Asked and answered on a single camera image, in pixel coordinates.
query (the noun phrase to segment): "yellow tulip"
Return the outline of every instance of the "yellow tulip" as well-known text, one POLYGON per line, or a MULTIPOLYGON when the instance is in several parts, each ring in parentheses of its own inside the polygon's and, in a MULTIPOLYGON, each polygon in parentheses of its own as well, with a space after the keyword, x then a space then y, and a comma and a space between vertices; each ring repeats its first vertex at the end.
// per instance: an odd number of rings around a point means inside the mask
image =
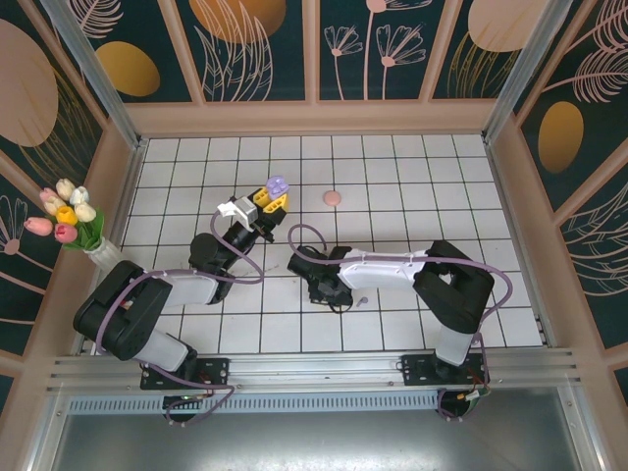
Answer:
POLYGON ((57 210, 57 221, 74 226, 78 221, 77 215, 70 206, 62 206, 57 210))

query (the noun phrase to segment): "yellow toy piece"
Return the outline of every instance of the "yellow toy piece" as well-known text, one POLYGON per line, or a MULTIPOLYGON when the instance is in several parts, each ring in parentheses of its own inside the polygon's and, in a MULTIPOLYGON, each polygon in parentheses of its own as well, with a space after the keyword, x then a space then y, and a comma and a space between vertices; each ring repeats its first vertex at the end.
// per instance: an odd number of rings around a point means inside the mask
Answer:
POLYGON ((282 194, 275 201, 271 201, 269 204, 264 206, 264 212, 274 213, 279 208, 282 208, 284 211, 288 212, 288 194, 282 194))

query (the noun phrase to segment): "dark green wallpaper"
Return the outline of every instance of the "dark green wallpaper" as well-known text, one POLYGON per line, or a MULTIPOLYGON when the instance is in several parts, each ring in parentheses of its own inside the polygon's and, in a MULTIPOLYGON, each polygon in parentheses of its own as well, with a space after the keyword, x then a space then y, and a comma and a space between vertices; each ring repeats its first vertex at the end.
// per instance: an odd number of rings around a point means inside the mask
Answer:
POLYGON ((0 176, 0 350, 24 353, 61 244, 24 229, 29 217, 45 217, 0 176))
POLYGON ((368 99, 418 98, 444 2, 395 3, 377 13, 365 2, 321 1, 321 100, 365 99, 365 70, 368 99))
POLYGON ((497 98, 544 6, 502 5, 463 0, 433 98, 497 98))
POLYGON ((560 230, 602 343, 628 341, 628 165, 560 230))
POLYGON ((207 101, 305 99, 301 0, 242 0, 244 14, 234 0, 177 7, 207 101))
POLYGON ((41 186, 82 183, 100 125, 16 1, 0 3, 0 34, 0 150, 41 186))
POLYGON ((626 12, 596 4, 522 124, 554 210, 628 137, 626 12))

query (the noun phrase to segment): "flower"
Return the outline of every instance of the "flower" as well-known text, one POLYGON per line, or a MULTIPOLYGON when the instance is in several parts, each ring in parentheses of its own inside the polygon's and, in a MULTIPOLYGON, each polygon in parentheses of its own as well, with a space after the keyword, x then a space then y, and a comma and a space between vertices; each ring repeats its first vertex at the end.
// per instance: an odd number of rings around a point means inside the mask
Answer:
POLYGON ((57 210, 57 221, 73 226, 79 221, 79 218, 70 206, 62 206, 57 210))
POLYGON ((427 7, 432 0, 366 0, 366 6, 372 13, 383 13, 386 10, 414 10, 427 7))
POLYGON ((377 47, 384 67, 404 66, 425 60, 425 49, 419 49, 423 38, 419 31, 422 26, 400 26, 391 37, 391 26, 377 28, 377 47))
POLYGON ((70 195, 70 204, 72 204, 73 206, 88 202, 89 192, 87 192, 87 188, 85 188, 84 186, 79 186, 78 188, 75 188, 75 190, 70 195))
POLYGON ((325 28, 325 40, 330 46, 332 55, 335 57, 355 54, 362 50, 362 43, 357 42, 358 35, 355 32, 355 26, 338 28, 338 33, 333 26, 325 28))
POLYGON ((61 243, 74 242, 79 236, 79 231, 69 224, 58 224, 55 226, 55 238, 61 243))
POLYGON ((57 193, 59 196, 68 201, 70 196, 72 196, 72 192, 75 190, 75 186, 68 179, 60 179, 57 182, 57 193))
POLYGON ((75 206, 77 218, 82 223, 90 223, 96 218, 96 210, 87 203, 81 203, 75 206))
POLYGON ((45 203, 48 201, 48 198, 52 197, 59 198, 59 195, 52 188, 44 188, 39 192, 39 199, 41 199, 42 203, 45 203))
POLYGON ((0 196, 0 253, 15 255, 20 250, 20 237, 28 206, 16 198, 13 207, 7 195, 0 196))
POLYGON ((59 208, 62 208, 65 205, 66 202, 59 196, 50 196, 46 201, 44 201, 43 208, 50 216, 56 216, 59 208))
POLYGON ((24 228, 38 236, 50 236, 53 229, 52 222, 46 218, 28 218, 24 222, 24 228))

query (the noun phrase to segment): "flower vase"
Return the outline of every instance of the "flower vase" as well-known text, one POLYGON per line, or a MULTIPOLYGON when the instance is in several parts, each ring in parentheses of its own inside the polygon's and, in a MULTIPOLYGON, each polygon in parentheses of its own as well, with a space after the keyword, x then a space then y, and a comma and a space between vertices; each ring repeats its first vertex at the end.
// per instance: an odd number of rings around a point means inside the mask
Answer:
POLYGON ((89 259, 102 270, 102 276, 105 277, 111 272, 118 263, 125 260, 125 256, 113 243, 105 237, 100 239, 100 245, 93 250, 84 250, 89 259))

